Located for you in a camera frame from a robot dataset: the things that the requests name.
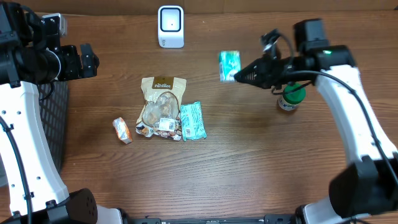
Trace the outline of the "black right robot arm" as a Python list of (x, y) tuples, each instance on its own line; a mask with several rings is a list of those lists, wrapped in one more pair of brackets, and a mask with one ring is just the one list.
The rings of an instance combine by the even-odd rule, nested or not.
[(281, 37), (278, 30), (263, 35), (262, 57), (235, 74), (235, 80), (284, 96), (289, 84), (314, 85), (335, 119), (347, 163), (330, 182), (328, 196), (298, 207), (290, 222), (362, 223), (397, 210), (397, 148), (374, 114), (349, 48), (330, 44), (321, 19), (294, 25), (287, 58), (277, 47)]

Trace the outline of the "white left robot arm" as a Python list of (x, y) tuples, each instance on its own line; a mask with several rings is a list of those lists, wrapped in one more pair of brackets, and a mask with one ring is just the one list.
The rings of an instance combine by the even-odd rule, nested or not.
[(89, 44), (61, 45), (60, 14), (40, 17), (1, 2), (1, 159), (9, 184), (8, 223), (124, 223), (118, 208), (98, 205), (88, 189), (69, 192), (50, 153), (40, 117), (40, 85), (95, 77)]

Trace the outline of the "green lid jar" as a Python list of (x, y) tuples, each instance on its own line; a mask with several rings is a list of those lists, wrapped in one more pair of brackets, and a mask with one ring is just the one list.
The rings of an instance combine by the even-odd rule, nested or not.
[(282, 110), (293, 111), (301, 104), (305, 97), (305, 85), (295, 83), (293, 85), (287, 85), (284, 88), (283, 94), (280, 95), (277, 100), (277, 104)]

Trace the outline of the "brown snack pouch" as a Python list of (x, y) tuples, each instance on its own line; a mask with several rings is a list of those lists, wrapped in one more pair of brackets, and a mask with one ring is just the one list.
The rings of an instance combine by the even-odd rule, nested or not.
[(136, 121), (136, 133), (179, 141), (180, 108), (187, 81), (177, 77), (147, 77), (141, 81), (145, 105)]

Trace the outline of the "small teal tissue pack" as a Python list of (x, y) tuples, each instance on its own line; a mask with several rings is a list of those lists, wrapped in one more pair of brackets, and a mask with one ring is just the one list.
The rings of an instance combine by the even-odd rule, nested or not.
[(237, 50), (219, 53), (220, 82), (235, 82), (235, 74), (241, 70), (240, 52)]

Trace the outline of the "orange snack packet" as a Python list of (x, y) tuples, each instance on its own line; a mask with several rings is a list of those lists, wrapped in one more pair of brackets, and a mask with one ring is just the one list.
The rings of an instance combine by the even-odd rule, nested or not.
[(118, 117), (113, 121), (113, 127), (115, 128), (119, 140), (125, 144), (133, 142), (131, 132), (122, 117)]

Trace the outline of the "long teal wipes pack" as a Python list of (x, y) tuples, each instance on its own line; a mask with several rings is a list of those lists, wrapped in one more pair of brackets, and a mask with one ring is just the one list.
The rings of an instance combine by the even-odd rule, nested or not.
[(201, 102), (182, 105), (180, 109), (180, 119), (182, 122), (183, 140), (206, 139), (207, 134), (203, 122)]

